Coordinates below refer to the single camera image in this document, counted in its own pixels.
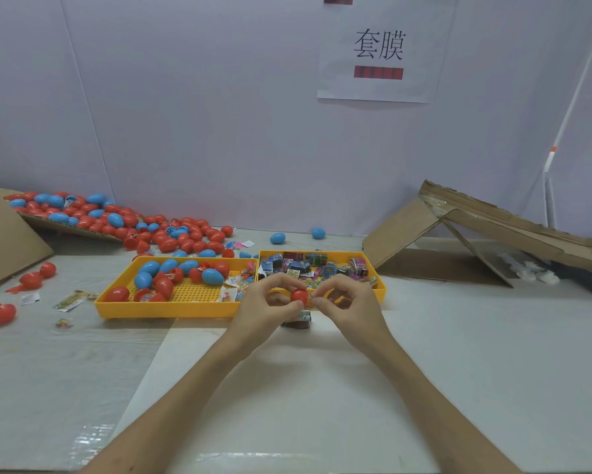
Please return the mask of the person's right hand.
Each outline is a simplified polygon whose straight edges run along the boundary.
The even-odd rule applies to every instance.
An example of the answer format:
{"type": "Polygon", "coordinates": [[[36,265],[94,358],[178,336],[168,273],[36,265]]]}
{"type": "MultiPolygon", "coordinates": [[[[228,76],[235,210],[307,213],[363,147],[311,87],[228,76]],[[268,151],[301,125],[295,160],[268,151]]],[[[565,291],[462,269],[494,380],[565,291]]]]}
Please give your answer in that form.
{"type": "Polygon", "coordinates": [[[344,275],[321,283],[312,297],[346,297],[352,300],[355,315],[345,322],[333,322],[345,339],[372,361],[393,358],[402,352],[391,334],[371,285],[344,275]]]}

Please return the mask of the person's left hand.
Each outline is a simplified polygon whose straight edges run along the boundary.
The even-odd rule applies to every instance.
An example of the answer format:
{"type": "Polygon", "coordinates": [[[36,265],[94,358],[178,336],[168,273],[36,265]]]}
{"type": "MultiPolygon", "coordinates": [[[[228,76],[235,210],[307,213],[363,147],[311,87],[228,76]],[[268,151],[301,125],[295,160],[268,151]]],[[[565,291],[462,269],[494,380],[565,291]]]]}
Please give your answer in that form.
{"type": "Polygon", "coordinates": [[[266,342],[283,322],[304,310],[302,303],[296,302],[296,315],[260,315],[257,312],[257,296],[261,292],[276,291],[277,288],[292,292],[295,289],[306,289],[306,285],[297,278],[280,273],[254,282],[248,287],[239,309],[221,337],[239,360],[247,358],[266,342]]]}

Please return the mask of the person's left forearm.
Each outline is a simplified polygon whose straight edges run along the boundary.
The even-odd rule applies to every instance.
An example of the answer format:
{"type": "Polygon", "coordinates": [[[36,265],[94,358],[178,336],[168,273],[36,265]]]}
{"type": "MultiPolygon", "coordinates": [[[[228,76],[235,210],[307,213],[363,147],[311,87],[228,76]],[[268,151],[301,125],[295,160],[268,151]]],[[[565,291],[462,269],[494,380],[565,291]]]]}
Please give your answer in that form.
{"type": "Polygon", "coordinates": [[[165,474],[213,393],[255,348],[224,334],[79,474],[165,474]]]}

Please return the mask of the person's right forearm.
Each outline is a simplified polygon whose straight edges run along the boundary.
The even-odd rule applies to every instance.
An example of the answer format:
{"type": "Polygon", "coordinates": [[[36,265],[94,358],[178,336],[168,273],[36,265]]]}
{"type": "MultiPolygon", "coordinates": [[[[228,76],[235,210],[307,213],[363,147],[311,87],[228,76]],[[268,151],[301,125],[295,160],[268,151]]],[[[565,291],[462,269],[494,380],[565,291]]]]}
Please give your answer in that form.
{"type": "Polygon", "coordinates": [[[523,474],[392,337],[363,351],[401,397],[442,474],[523,474]]]}

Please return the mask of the scatter of small paper stickers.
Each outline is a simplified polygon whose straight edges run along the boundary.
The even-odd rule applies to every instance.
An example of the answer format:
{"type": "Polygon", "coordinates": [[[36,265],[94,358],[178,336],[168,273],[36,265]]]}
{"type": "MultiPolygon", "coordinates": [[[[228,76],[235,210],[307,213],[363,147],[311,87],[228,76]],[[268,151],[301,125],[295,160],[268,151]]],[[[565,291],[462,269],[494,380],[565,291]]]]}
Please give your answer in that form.
{"type": "Polygon", "coordinates": [[[249,285],[255,281],[257,269],[258,264],[250,262],[247,268],[233,276],[228,276],[221,286],[216,301],[221,303],[242,301],[249,285]]]}

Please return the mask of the yellow tray with perforated bottom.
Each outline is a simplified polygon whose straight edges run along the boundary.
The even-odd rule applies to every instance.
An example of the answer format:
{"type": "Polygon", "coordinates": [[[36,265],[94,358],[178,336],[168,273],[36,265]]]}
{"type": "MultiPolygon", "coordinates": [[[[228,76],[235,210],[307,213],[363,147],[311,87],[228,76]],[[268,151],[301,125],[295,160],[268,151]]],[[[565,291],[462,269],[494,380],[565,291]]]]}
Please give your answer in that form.
{"type": "Polygon", "coordinates": [[[174,260],[177,264],[184,261],[198,263],[222,262],[229,267],[229,276],[243,276],[245,281],[255,281],[259,270],[259,261],[254,258],[181,258],[172,256],[138,256],[106,288],[95,300],[94,306],[103,319],[147,319],[147,318],[232,318],[240,306],[243,292],[235,290],[235,294],[226,294],[229,285],[210,285],[204,282],[195,283],[188,276],[174,284],[171,298],[164,302],[157,299],[152,302],[149,295],[135,294],[139,288],[135,285],[135,277],[144,265],[156,262],[158,265],[174,260]]]}

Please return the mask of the batch of plastic egg shells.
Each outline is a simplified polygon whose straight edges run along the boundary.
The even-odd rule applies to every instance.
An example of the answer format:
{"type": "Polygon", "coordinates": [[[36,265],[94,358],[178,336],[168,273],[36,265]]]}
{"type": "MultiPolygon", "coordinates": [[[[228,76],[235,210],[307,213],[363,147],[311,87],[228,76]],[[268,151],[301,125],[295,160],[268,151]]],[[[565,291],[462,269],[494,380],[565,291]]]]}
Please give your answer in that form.
{"type": "Polygon", "coordinates": [[[232,258],[137,257],[97,298],[99,303],[216,302],[235,271],[232,258]]]}

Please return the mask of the folded brown cardboard box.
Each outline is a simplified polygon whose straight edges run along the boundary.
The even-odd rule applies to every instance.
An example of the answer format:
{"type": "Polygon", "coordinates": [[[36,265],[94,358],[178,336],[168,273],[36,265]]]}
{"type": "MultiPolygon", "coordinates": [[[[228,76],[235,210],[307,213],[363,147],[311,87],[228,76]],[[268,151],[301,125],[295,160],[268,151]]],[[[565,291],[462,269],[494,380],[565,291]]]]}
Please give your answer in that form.
{"type": "Polygon", "coordinates": [[[507,279],[485,261],[457,226],[538,258],[592,272],[592,238],[533,223],[427,179],[415,199],[363,239],[362,251],[375,269],[383,270],[399,252],[438,225],[444,225],[507,286],[507,279]]]}

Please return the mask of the heap of red blue eggs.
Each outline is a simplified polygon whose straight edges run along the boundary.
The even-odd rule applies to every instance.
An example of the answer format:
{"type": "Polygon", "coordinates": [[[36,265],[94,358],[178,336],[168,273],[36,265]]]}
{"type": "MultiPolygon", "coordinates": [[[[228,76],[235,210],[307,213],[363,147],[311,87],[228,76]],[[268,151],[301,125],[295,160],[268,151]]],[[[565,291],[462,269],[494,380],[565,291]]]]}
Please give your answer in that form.
{"type": "Polygon", "coordinates": [[[85,197],[65,191],[27,191],[8,193],[3,199],[20,213],[116,236],[126,251],[138,256],[154,256],[158,250],[171,256],[235,257],[234,243],[226,243],[234,234],[229,225],[213,227],[205,219],[188,216],[144,215],[102,193],[85,197]]]}

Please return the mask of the white plastic pieces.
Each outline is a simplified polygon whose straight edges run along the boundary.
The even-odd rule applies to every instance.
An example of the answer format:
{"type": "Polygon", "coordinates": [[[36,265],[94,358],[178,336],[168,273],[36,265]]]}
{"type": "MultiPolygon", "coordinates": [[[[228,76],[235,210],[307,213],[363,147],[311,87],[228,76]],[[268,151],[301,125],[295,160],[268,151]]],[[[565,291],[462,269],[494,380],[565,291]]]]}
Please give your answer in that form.
{"type": "Polygon", "coordinates": [[[527,282],[540,281],[551,286],[560,283],[560,278],[553,271],[545,269],[534,262],[524,261],[521,263],[507,253],[500,253],[498,257],[521,280],[527,282]]]}

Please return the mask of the printed paper leaflet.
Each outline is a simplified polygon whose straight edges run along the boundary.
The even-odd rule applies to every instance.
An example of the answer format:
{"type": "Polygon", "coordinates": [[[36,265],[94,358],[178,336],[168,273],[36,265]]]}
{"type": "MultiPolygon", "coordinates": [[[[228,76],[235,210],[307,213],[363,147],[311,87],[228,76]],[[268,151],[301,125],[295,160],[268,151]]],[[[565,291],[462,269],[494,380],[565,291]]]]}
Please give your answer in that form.
{"type": "Polygon", "coordinates": [[[88,291],[77,289],[53,305],[53,309],[62,313],[67,313],[86,301],[95,301],[98,297],[99,293],[90,293],[88,291]]]}

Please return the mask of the white paper sign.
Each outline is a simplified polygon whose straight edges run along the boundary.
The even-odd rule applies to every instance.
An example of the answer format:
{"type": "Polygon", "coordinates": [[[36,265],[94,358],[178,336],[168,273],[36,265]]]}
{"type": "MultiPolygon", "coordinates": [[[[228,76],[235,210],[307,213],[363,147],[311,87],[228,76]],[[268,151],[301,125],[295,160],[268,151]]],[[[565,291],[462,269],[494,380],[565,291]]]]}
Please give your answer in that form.
{"type": "Polygon", "coordinates": [[[323,0],[317,97],[433,103],[458,0],[323,0]]]}

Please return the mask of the flat brown cardboard sheet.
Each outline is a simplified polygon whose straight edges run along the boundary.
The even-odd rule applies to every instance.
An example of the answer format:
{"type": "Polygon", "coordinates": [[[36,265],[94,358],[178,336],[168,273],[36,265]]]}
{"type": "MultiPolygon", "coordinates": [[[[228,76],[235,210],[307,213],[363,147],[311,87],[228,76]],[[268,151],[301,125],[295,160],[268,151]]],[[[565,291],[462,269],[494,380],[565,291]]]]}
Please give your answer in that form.
{"type": "Polygon", "coordinates": [[[0,282],[54,255],[0,192],[0,282]]]}

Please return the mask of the white pole with orange band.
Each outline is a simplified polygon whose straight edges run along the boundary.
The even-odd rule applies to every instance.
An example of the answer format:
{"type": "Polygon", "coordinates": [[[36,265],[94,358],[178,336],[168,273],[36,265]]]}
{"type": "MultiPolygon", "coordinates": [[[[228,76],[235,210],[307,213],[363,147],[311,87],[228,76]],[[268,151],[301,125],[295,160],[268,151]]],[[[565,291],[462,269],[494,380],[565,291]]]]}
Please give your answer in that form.
{"type": "Polygon", "coordinates": [[[555,159],[556,153],[560,146],[560,143],[563,139],[565,134],[565,130],[569,124],[571,115],[574,111],[576,103],[579,99],[579,95],[581,93],[584,81],[587,77],[588,71],[590,70],[590,66],[592,64],[592,42],[588,48],[586,53],[586,58],[584,60],[583,66],[579,72],[578,82],[576,83],[576,87],[573,90],[571,95],[568,107],[566,112],[562,118],[562,122],[560,124],[559,130],[557,132],[556,137],[554,138],[553,145],[547,155],[545,164],[542,169],[542,186],[543,186],[543,199],[544,199],[544,226],[547,228],[557,230],[557,217],[556,217],[556,209],[555,209],[555,199],[553,193],[553,181],[552,181],[552,166],[553,161],[555,159]]]}

